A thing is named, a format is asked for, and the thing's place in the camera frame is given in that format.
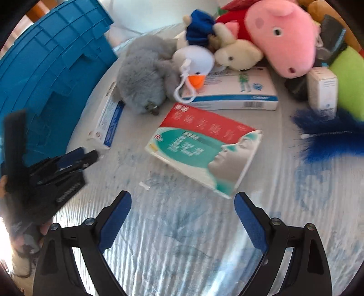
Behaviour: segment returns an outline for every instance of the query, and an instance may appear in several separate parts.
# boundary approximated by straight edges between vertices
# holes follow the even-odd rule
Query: blue cloth
[[[186,30],[186,40],[189,45],[200,45],[207,47],[209,45],[208,36],[214,35],[213,17],[201,10],[196,9],[191,14],[192,22]]]

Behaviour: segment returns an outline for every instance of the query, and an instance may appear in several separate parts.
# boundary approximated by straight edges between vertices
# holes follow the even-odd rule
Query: green human figure illustration
[[[241,73],[239,75],[239,81],[240,81],[241,92],[245,91],[245,85],[248,93],[252,91],[249,85],[249,76],[247,73]]]

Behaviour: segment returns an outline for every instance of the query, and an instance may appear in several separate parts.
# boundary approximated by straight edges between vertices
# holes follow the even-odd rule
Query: white box
[[[95,149],[110,149],[123,108],[124,102],[113,82],[100,101],[88,133],[88,141]]]
[[[190,96],[189,90],[185,87],[182,97]],[[276,110],[278,98],[266,67],[253,67],[246,71],[227,69],[210,73],[190,105],[204,110]]]
[[[311,69],[307,74],[308,103],[322,115],[335,117],[339,82],[326,67]]]

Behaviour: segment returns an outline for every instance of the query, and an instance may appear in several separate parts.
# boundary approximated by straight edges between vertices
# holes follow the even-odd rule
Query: blue crate
[[[0,120],[26,108],[28,165],[64,154],[92,90],[116,61],[97,0],[69,0],[26,30],[0,60]]]

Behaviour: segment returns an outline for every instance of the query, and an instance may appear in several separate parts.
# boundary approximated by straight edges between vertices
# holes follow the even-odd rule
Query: printed face
[[[210,173],[220,180],[236,183],[256,143],[249,137],[241,137],[236,144],[222,145],[221,152],[208,164]]]

